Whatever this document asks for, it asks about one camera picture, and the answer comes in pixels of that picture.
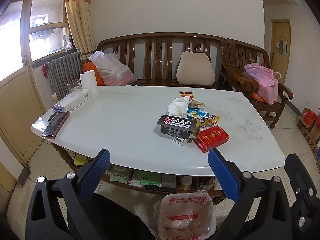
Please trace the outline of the white tissue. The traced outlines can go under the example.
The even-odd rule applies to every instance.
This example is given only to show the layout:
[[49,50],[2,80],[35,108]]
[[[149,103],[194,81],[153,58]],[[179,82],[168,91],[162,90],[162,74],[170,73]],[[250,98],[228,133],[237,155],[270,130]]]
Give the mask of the white tissue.
[[169,115],[179,117],[179,118],[186,118],[189,102],[190,102],[190,96],[174,99],[172,103],[168,106]]

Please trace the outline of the translucent white plastic bag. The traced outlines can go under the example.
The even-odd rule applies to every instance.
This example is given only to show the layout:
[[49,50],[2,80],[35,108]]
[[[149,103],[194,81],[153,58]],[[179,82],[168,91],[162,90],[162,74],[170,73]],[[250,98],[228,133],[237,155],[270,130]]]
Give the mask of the translucent white plastic bag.
[[96,51],[89,57],[104,85],[106,86],[125,86],[137,82],[129,66],[121,63],[115,53],[105,54],[103,51]]

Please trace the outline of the long wooden bench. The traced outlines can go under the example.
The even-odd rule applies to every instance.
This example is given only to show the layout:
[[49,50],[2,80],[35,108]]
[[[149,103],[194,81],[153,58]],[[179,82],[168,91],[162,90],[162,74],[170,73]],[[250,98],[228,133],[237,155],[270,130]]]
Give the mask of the long wooden bench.
[[174,42],[182,42],[182,51],[205,53],[211,58],[210,46],[217,43],[221,51],[217,57],[221,59],[221,70],[217,73],[218,80],[210,86],[211,89],[222,89],[223,80],[229,61],[229,48],[225,38],[208,34],[160,32],[133,34],[102,40],[97,50],[111,48],[119,61],[126,64],[133,74],[138,68],[143,68],[143,78],[135,83],[140,86],[178,86],[174,78],[173,55]]

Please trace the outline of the long white box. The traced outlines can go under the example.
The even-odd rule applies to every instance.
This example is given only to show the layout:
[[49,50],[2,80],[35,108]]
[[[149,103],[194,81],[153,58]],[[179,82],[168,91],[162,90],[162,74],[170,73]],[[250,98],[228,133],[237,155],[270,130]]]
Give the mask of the long white box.
[[91,97],[92,93],[90,89],[76,89],[55,103],[53,110],[57,112],[71,112]]

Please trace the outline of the white pill bottle yellow label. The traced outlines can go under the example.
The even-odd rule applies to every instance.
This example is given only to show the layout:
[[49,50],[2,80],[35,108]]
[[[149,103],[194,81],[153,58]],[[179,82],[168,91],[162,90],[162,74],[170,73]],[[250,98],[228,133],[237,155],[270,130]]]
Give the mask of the white pill bottle yellow label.
[[182,190],[190,190],[192,183],[193,183],[193,179],[191,176],[182,176],[181,182],[180,182],[180,188]]

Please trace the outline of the green wet wipes pack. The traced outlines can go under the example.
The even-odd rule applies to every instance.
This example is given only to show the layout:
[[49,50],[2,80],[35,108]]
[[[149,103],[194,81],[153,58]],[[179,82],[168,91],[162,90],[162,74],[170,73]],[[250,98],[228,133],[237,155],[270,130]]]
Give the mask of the green wet wipes pack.
[[162,175],[159,173],[139,171],[138,178],[139,178],[140,185],[142,186],[161,187]]

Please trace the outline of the blue cartoon medicine box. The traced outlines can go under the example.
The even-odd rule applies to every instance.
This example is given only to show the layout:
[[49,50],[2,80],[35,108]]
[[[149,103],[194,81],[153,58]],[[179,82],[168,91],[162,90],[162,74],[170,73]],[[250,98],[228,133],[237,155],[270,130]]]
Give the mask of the blue cartoon medicine box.
[[208,115],[209,115],[209,113],[203,109],[189,107],[187,110],[187,118],[190,120],[198,119],[198,118],[205,117]]

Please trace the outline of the white tissue box on shelf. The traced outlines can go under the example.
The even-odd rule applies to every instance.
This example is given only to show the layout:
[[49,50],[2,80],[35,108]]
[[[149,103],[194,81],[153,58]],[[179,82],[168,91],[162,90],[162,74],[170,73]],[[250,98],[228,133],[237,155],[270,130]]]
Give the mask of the white tissue box on shelf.
[[161,180],[161,187],[174,189],[176,187],[176,175],[163,174]]

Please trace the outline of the smartphone in red case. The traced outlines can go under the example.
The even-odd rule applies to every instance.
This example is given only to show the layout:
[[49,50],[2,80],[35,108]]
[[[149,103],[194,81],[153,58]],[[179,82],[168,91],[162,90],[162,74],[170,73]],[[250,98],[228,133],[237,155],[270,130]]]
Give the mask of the smartphone in red case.
[[58,134],[59,130],[61,129],[69,115],[69,112],[57,112],[52,120],[50,120],[46,129],[42,132],[42,137],[55,139],[56,135]]

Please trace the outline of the clear glass cup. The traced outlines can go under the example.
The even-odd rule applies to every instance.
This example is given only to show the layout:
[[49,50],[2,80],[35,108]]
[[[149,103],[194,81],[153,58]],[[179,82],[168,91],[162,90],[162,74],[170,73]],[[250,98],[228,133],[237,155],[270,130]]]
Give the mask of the clear glass cup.
[[74,79],[69,81],[69,83],[67,83],[67,88],[68,88],[69,94],[71,94],[73,91],[77,89],[81,89],[82,85],[79,79]]

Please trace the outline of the wooden balcony door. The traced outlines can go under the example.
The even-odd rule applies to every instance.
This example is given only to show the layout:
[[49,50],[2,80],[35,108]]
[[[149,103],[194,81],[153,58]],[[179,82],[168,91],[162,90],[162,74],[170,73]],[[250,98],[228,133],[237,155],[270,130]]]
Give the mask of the wooden balcony door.
[[1,138],[23,166],[42,139],[31,125],[44,113],[29,53],[30,0],[12,0],[1,15]]

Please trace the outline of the small gold cigarette pack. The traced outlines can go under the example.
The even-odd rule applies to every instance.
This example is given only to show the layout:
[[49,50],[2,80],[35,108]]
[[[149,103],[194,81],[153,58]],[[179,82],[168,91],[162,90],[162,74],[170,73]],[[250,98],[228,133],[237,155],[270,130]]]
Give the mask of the small gold cigarette pack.
[[196,100],[191,100],[188,103],[188,107],[195,108],[195,109],[204,109],[205,108],[205,104],[202,103],[202,102],[198,102]]

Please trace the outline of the red cigarette carton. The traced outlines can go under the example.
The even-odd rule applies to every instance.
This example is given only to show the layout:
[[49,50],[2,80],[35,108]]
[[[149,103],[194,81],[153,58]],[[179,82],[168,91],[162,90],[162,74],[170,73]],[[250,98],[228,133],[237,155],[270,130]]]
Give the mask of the red cigarette carton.
[[201,131],[194,142],[203,153],[206,153],[225,144],[228,139],[229,135],[220,126],[213,126]]

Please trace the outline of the yellow interior door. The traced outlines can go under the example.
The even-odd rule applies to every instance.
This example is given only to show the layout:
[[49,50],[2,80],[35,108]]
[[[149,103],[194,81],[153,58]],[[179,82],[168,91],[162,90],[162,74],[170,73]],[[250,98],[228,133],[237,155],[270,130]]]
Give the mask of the yellow interior door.
[[291,24],[289,20],[272,20],[272,36],[270,50],[270,66],[274,72],[279,72],[283,85],[289,67],[291,48]]

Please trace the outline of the black pen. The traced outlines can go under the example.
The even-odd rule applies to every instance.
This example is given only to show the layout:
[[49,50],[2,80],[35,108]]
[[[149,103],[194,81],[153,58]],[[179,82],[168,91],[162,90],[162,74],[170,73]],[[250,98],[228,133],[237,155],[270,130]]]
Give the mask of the black pen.
[[52,115],[48,118],[48,121],[52,121],[52,119],[59,113],[59,111],[54,111]]

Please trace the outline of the cardboard boxes on floor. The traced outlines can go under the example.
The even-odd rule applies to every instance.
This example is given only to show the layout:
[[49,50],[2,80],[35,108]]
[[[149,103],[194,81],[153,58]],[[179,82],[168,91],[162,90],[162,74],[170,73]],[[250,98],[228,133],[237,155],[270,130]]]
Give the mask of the cardboard boxes on floor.
[[297,127],[310,147],[319,170],[319,114],[304,108],[302,115],[298,117]]

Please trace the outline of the pink plastic bag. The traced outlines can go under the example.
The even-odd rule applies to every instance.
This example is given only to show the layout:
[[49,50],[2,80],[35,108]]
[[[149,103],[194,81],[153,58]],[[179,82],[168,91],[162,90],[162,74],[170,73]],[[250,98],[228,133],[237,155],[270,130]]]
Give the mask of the pink plastic bag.
[[257,63],[244,66],[246,74],[252,77],[259,84],[257,93],[252,94],[255,101],[274,104],[278,98],[279,80],[282,78],[280,72],[258,65]]

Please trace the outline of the ice cream cone wrapper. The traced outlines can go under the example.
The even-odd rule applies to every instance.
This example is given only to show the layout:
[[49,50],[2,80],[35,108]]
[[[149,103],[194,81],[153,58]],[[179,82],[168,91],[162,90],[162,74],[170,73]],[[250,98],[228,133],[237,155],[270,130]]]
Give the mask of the ice cream cone wrapper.
[[212,127],[215,124],[217,124],[220,120],[221,117],[215,115],[199,116],[197,118],[196,126],[199,126],[200,128]]

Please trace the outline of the black cardboard box white label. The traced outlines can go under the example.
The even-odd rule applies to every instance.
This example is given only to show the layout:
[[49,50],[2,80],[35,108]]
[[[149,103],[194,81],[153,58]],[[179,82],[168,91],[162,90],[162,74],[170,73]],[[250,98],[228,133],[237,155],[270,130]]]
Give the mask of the black cardboard box white label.
[[196,139],[199,136],[200,127],[196,124],[196,120],[170,115],[162,115],[157,121],[157,125],[161,127],[161,133],[182,139]]

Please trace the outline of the playing card box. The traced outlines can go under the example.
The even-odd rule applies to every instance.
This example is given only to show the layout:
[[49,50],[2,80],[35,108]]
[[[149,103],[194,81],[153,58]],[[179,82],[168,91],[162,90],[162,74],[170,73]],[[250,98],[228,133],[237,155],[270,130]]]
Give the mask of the playing card box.
[[179,91],[180,98],[189,97],[190,100],[194,100],[194,94],[192,91]]

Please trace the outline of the beige cushion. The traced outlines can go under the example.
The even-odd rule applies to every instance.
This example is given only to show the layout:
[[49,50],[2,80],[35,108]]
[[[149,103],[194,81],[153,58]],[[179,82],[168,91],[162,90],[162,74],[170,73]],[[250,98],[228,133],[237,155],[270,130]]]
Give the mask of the beige cushion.
[[209,87],[215,82],[215,73],[205,53],[184,51],[176,71],[180,85]]

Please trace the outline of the grey green wipes pack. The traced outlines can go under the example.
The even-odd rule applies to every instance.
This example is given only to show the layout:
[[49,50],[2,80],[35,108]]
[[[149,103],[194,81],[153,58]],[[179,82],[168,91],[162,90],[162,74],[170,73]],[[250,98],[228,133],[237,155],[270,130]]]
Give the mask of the grey green wipes pack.
[[113,165],[109,171],[110,181],[128,184],[132,169]]

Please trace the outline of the grey radiator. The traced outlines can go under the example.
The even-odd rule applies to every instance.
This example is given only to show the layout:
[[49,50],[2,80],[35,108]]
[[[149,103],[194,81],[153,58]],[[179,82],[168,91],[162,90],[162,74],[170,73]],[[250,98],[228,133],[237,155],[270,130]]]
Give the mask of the grey radiator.
[[79,51],[54,59],[45,65],[52,93],[61,100],[68,93],[67,84],[83,73]]

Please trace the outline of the white blue medicine box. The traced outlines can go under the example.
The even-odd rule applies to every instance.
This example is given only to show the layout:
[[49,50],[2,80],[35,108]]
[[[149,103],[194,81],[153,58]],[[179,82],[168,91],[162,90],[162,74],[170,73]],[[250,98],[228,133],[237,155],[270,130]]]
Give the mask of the white blue medicine box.
[[168,135],[168,134],[167,134],[167,137],[169,137],[174,142],[178,143],[180,146],[184,146],[186,144],[191,144],[191,142],[192,142],[191,139],[183,139],[183,138],[179,138],[179,137]]

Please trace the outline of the beige curtain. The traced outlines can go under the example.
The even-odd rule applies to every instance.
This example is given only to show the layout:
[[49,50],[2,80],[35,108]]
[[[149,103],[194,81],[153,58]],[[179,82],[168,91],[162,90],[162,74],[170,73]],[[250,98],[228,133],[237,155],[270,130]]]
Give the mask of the beige curtain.
[[95,52],[91,0],[65,0],[67,20],[73,42],[83,61]]

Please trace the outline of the white paper towel roll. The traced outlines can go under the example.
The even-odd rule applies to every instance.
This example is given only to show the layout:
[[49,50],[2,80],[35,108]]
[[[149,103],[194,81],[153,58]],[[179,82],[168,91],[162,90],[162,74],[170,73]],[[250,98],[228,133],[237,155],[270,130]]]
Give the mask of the white paper towel roll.
[[80,82],[83,89],[89,89],[92,94],[96,94],[98,92],[98,85],[94,70],[89,70],[80,74]]

